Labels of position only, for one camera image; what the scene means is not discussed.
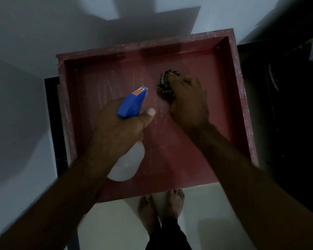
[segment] right hand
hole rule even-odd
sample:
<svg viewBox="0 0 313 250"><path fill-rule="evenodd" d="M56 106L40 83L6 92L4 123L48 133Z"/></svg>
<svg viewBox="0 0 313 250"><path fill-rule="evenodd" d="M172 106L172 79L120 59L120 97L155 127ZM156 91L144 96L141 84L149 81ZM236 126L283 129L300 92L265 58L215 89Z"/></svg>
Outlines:
<svg viewBox="0 0 313 250"><path fill-rule="evenodd" d="M184 132L208 124L206 90L193 76L177 76L169 73L168 81L176 99L170 107L170 115Z"/></svg>

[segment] white wall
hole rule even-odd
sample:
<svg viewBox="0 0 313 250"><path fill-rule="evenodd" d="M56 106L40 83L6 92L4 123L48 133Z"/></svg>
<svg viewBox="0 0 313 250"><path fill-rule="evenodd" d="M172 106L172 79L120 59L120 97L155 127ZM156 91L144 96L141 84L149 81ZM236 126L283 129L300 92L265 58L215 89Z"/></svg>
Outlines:
<svg viewBox="0 0 313 250"><path fill-rule="evenodd" d="M225 28L247 43L295 1L0 0L0 59L48 78L58 53Z"/></svg>
<svg viewBox="0 0 313 250"><path fill-rule="evenodd" d="M0 232L56 176L44 81L0 60Z"/></svg>

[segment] forearm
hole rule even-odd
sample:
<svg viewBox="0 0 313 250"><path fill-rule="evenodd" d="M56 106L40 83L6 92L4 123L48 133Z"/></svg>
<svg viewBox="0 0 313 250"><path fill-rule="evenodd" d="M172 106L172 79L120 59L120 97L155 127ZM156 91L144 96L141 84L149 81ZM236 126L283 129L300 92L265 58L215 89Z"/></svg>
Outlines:
<svg viewBox="0 0 313 250"><path fill-rule="evenodd" d="M187 134L210 163L258 249L313 249L313 213L253 166L214 126Z"/></svg>
<svg viewBox="0 0 313 250"><path fill-rule="evenodd" d="M98 171L92 171L92 164ZM86 154L0 237L0 249L64 249L113 162Z"/></svg>

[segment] blue spray trigger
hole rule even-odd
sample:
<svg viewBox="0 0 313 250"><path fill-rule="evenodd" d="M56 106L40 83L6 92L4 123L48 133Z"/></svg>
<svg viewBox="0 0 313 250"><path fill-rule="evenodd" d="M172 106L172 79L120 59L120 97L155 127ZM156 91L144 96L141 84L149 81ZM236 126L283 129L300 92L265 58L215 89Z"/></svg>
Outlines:
<svg viewBox="0 0 313 250"><path fill-rule="evenodd" d="M147 91L148 88L140 87L133 93L129 94L120 105L117 115L123 118L138 116Z"/></svg>

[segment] leg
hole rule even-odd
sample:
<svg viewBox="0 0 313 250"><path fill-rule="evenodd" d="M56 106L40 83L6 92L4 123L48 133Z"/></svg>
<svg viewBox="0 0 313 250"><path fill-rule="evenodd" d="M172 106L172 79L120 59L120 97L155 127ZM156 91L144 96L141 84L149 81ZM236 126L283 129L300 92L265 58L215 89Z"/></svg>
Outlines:
<svg viewBox="0 0 313 250"><path fill-rule="evenodd" d="M141 197L138 206L138 214L149 235L146 250L159 249L163 242L161 240L161 227L153 198L150 195Z"/></svg>
<svg viewBox="0 0 313 250"><path fill-rule="evenodd" d="M185 234L181 231L177 219L182 212L184 193L181 189L171 190L167 195L167 205L164 210L162 235L167 247L172 249L191 250Z"/></svg>

